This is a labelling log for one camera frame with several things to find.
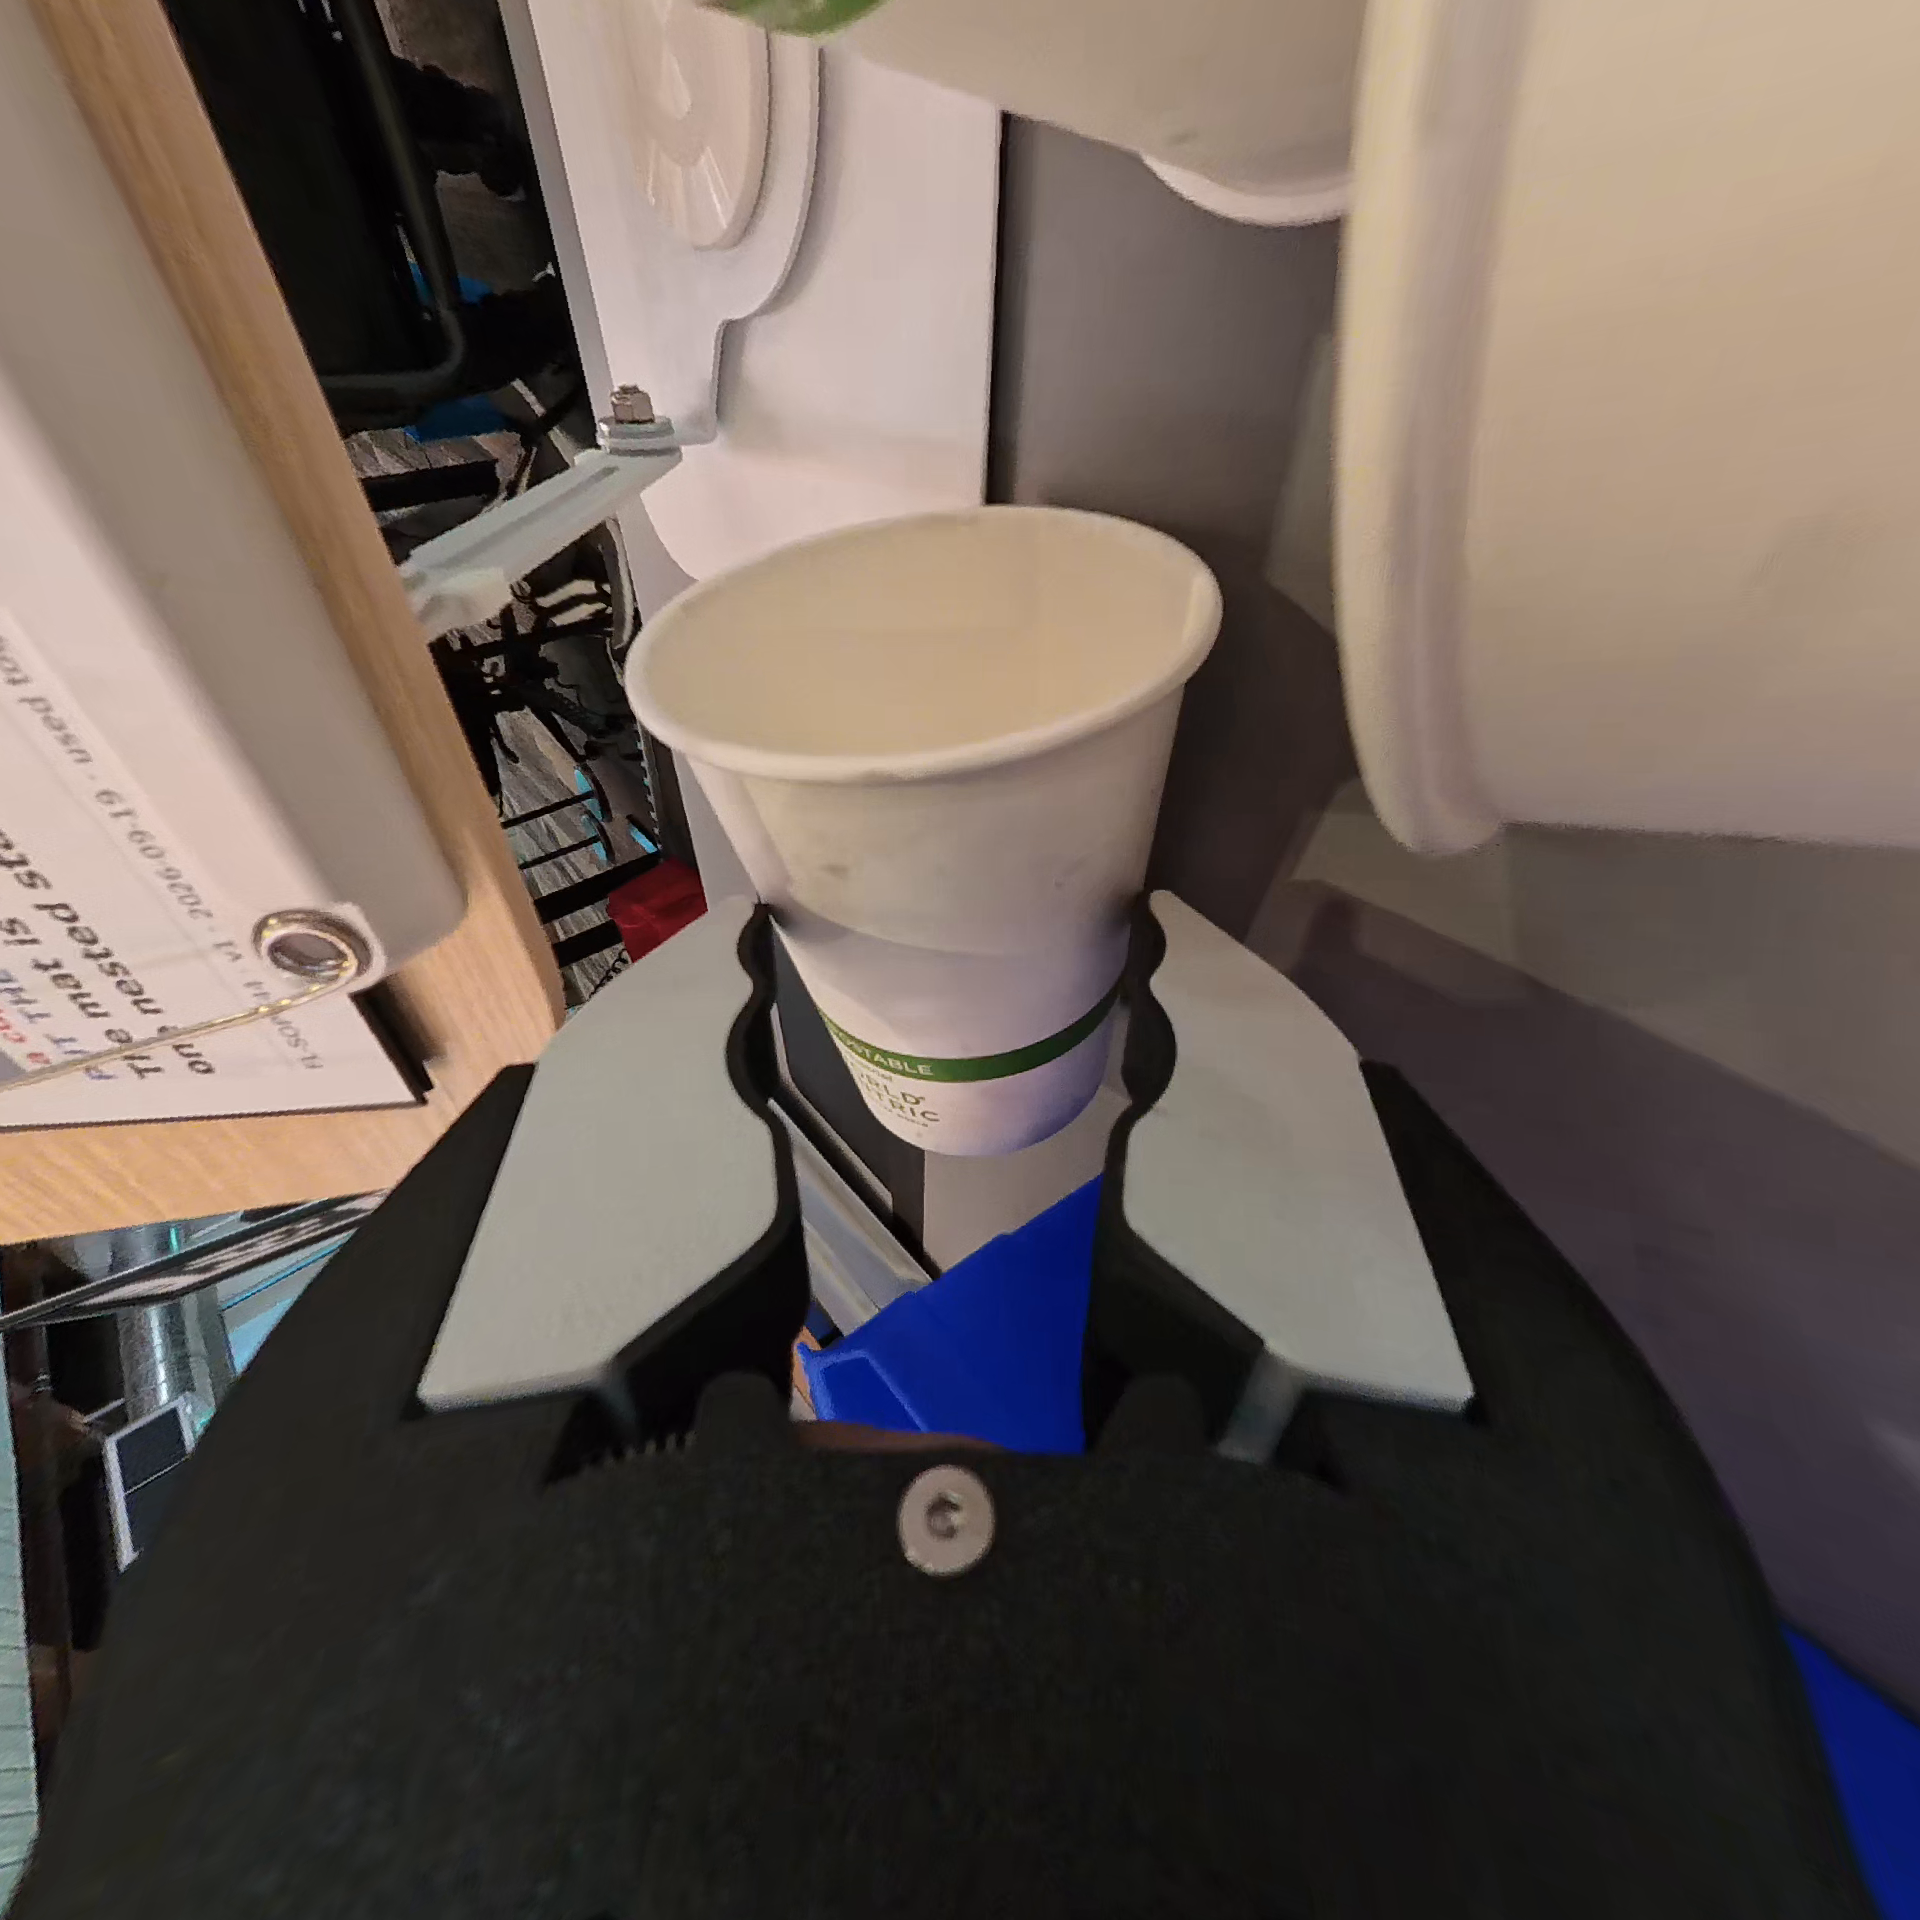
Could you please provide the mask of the wooden instruction board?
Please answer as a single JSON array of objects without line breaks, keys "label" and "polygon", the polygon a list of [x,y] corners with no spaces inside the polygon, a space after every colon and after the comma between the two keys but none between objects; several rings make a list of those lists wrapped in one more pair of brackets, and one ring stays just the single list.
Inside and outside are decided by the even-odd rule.
[{"label": "wooden instruction board", "polygon": [[318,588],[465,909],[386,977],[430,1071],[420,1103],[10,1133],[6,1237],[395,1186],[496,1071],[559,1032],[559,965],[162,6],[6,5],[6,45],[18,109],[78,138],[153,282],[135,345],[171,319],[208,374],[214,423]]}]

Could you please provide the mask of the white paper cup green band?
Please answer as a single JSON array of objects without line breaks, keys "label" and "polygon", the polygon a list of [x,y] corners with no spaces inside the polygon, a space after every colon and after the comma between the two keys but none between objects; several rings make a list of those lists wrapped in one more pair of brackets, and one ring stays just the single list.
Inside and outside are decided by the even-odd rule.
[{"label": "white paper cup green band", "polygon": [[782,546],[642,625],[632,706],[889,1133],[995,1159],[1091,1103],[1220,617],[1166,533],[974,508]]},{"label": "white paper cup green band", "polygon": [[1379,821],[1914,850],[1919,5],[1370,5],[1336,618]]},{"label": "white paper cup green band", "polygon": [[1363,2],[716,2],[1002,112],[1136,152],[1238,223],[1320,226],[1353,192]]}]

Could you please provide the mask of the grey metal tray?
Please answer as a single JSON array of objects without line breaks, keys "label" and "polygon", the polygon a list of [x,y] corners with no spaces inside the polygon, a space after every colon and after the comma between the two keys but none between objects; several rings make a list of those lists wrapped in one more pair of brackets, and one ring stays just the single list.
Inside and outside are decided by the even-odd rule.
[{"label": "grey metal tray", "polygon": [[812,1297],[839,1334],[932,1281],[830,1162],[799,1156],[796,1167]]}]

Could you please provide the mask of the ceiling air vent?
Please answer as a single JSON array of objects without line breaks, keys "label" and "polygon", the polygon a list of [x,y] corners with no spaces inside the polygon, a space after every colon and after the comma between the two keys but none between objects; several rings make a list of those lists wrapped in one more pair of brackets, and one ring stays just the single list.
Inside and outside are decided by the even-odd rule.
[{"label": "ceiling air vent", "polygon": [[103,1439],[107,1522],[120,1570],[129,1570],[153,1540],[177,1480],[200,1441],[200,1413],[192,1397],[177,1397]]}]

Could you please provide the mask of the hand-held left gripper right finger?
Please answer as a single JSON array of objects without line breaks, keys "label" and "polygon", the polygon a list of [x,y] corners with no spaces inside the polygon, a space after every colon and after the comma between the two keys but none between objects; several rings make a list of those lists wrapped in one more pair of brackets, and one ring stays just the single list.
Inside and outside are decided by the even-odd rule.
[{"label": "hand-held left gripper right finger", "polygon": [[1470,1365],[1355,1047],[1170,890],[1139,898],[1127,953],[1089,1448],[1142,1399],[1244,1463],[1272,1461],[1307,1397],[1466,1414]]}]

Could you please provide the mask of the white board stand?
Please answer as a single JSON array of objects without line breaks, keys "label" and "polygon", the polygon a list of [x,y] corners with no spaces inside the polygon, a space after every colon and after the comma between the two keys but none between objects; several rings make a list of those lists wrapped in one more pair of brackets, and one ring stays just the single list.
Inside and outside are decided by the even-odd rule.
[{"label": "white board stand", "polygon": [[980,502],[1000,112],[700,6],[500,13],[588,378],[588,478],[407,560],[424,629],[489,618],[511,562],[604,520],[652,615],[782,546]]}]

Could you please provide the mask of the silver air duct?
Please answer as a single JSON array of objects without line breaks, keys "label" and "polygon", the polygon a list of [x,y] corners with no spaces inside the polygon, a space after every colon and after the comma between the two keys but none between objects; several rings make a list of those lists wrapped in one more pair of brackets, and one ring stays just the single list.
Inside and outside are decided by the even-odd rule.
[{"label": "silver air duct", "polygon": [[[244,1214],[195,1216],[146,1222],[76,1238],[86,1271],[96,1280],[185,1257],[203,1244],[231,1237]],[[169,1303],[124,1306],[115,1316],[124,1399],[131,1420],[144,1420],[174,1401],[201,1436],[222,1393],[234,1382],[234,1354],[216,1287],[191,1289]]]}]

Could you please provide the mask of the red bag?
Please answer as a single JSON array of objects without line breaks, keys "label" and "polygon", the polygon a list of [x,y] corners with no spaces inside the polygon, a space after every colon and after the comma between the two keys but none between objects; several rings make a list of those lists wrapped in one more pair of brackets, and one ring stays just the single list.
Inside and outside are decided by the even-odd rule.
[{"label": "red bag", "polygon": [[655,865],[627,878],[608,895],[608,919],[632,965],[683,933],[707,909],[697,869],[670,854],[660,854]]}]

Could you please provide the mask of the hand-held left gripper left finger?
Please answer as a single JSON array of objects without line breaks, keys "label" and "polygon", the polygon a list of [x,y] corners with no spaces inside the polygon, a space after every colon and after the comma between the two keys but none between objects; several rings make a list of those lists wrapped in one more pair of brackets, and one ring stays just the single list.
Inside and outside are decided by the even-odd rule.
[{"label": "hand-held left gripper left finger", "polygon": [[417,1385],[572,1404],[617,1446],[794,1441],[809,1258],[777,1114],[775,959],[734,895],[547,1047]]}]

